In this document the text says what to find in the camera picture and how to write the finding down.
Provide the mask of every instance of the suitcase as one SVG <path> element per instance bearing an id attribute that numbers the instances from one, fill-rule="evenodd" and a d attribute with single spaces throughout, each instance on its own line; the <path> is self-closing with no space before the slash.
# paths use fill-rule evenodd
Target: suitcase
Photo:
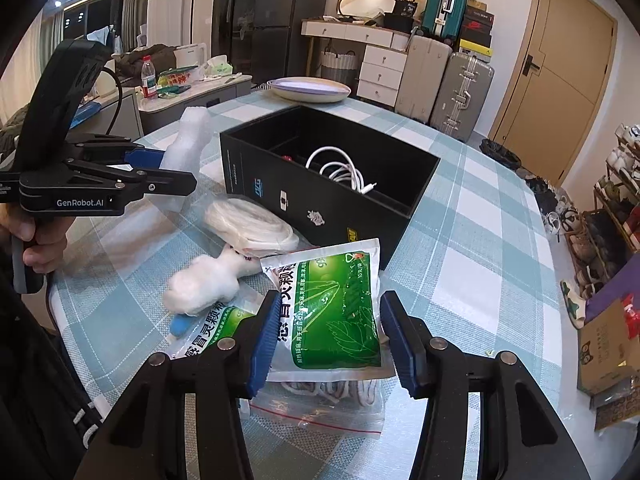
<path id="1" fill-rule="evenodd" d="M 489 25 L 489 27 L 494 26 L 494 15 L 490 12 L 486 12 L 485 10 L 476 9 L 472 6 L 466 6 L 465 17 L 476 20 L 476 22 Z"/>
<path id="2" fill-rule="evenodd" d="M 467 0 L 427 0 L 422 26 L 431 36 L 454 40 L 460 32 Z"/>
<path id="3" fill-rule="evenodd" d="M 467 142 L 478 122 L 493 78 L 494 69 L 477 58 L 460 52 L 451 56 L 430 126 Z"/>
<path id="4" fill-rule="evenodd" d="M 414 36 L 396 99 L 397 114 L 429 122 L 451 52 L 444 43 Z"/>
<path id="5" fill-rule="evenodd" d="M 491 48 L 491 35 L 480 32 L 479 30 L 462 27 L 460 29 L 460 39 Z"/>

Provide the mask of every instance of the white plate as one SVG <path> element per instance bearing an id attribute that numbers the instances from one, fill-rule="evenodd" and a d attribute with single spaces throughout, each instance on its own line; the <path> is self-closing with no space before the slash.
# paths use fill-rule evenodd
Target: white plate
<path id="1" fill-rule="evenodd" d="M 351 93 L 347 85 L 319 77 L 284 77 L 269 84 L 274 94 L 302 103 L 337 103 Z"/>

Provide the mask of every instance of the green medicine packet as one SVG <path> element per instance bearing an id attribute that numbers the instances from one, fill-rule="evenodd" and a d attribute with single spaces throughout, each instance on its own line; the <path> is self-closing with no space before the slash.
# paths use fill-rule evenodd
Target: green medicine packet
<path id="1" fill-rule="evenodd" d="M 280 290 L 268 381 L 370 380 L 394 375 L 380 326 L 378 240 L 263 258 Z"/>

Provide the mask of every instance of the light blue tablecloth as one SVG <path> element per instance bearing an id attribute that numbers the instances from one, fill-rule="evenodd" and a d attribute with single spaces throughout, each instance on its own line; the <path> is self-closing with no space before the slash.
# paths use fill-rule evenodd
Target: light blue tablecloth
<path id="1" fill-rule="evenodd" d="M 210 108 L 216 133 L 188 201 L 223 191 L 218 132 L 291 105 L 258 92 Z M 317 108 L 441 158 L 382 290 L 395 289 L 409 314 L 465 352 L 515 352 L 556 406 L 558 288 L 538 206 L 524 182 L 476 150 L 375 106 L 349 99 Z M 177 128 L 169 124 L 141 142 L 165 149 Z M 168 344 L 170 316 L 161 301 L 167 279 L 198 254 L 217 255 L 222 248 L 195 224 L 190 209 L 183 211 L 164 216 L 143 200 L 121 218 L 78 219 L 69 233 L 50 300 L 76 371 L 102 413 L 148 355 Z M 147 232 L 140 237 L 137 229 Z M 263 275 L 245 282 L 261 293 L 270 288 Z M 408 478 L 426 402 L 411 400 L 396 378 L 385 381 L 384 392 L 379 440 L 316 433 L 252 415 L 243 427 L 256 479 Z M 475 478 L 478 467 L 478 410 L 479 397 L 470 396 L 466 478 Z"/>

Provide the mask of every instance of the refrigerator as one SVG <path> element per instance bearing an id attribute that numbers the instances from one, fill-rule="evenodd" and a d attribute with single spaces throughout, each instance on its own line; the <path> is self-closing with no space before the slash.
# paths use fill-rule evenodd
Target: refrigerator
<path id="1" fill-rule="evenodd" d="M 302 20 L 324 14 L 326 0 L 255 0 L 251 68 L 254 84 L 305 75 L 308 38 Z"/>
<path id="2" fill-rule="evenodd" d="M 234 72 L 251 73 L 255 0 L 213 0 L 211 55 L 226 54 Z"/>

